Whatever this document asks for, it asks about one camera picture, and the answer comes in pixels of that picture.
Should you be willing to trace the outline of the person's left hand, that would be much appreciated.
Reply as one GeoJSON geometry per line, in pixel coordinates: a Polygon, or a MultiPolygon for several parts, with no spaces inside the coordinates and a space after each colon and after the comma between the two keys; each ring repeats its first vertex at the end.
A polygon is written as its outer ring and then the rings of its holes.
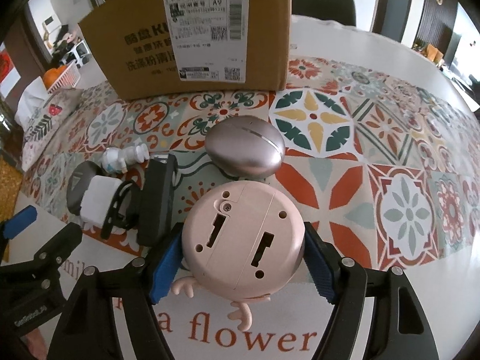
{"type": "Polygon", "coordinates": [[[36,328],[30,331],[27,335],[22,337],[22,341],[28,347],[28,351],[39,360],[47,359],[47,346],[41,334],[41,331],[36,328]]]}

